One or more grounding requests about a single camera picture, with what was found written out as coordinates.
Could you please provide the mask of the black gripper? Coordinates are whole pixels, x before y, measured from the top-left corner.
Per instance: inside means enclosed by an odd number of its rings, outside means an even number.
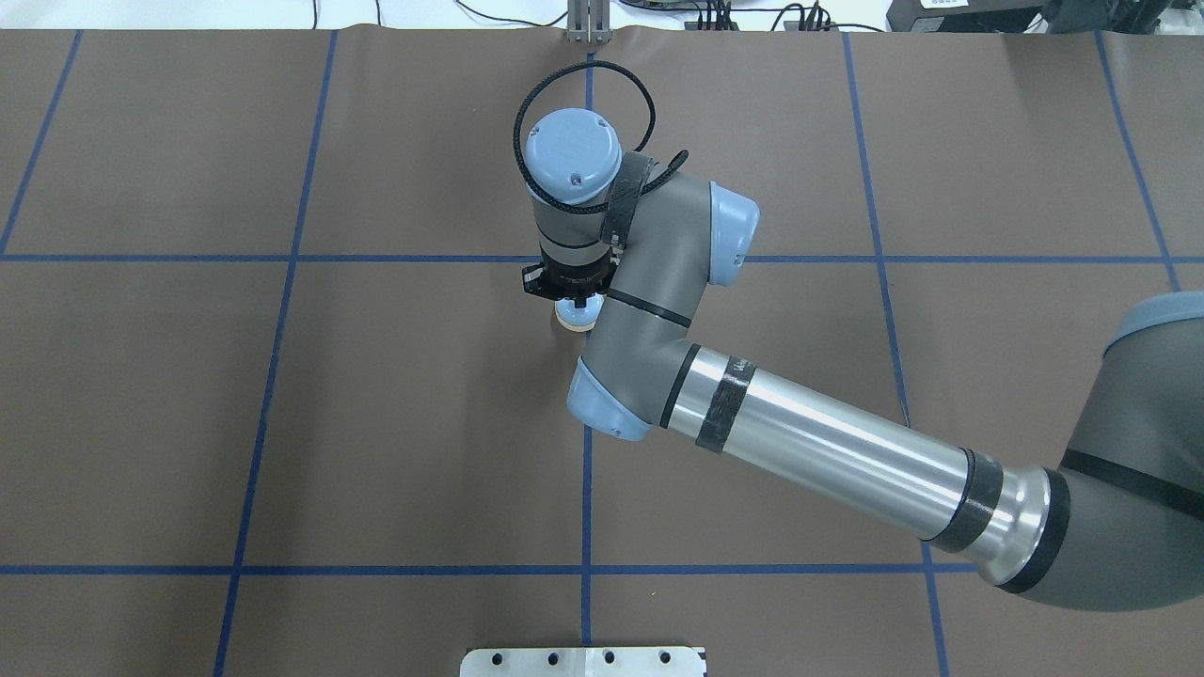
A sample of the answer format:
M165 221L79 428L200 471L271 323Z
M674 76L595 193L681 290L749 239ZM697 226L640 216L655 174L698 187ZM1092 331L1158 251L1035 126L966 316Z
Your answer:
M607 294L615 271L614 264L533 264L523 269L523 292L553 301L585 304L595 294Z

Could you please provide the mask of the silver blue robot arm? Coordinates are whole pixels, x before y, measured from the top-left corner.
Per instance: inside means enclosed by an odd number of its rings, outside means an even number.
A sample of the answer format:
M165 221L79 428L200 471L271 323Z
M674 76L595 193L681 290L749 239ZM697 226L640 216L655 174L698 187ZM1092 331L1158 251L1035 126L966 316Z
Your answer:
M567 396L577 420L628 441L683 434L1035 604L1144 611L1202 595L1202 292L1134 306L1058 466L1009 469L689 341L706 287L734 283L759 206L681 175L680 157L622 151L594 111L523 124L513 146L542 257L524 289L602 301Z

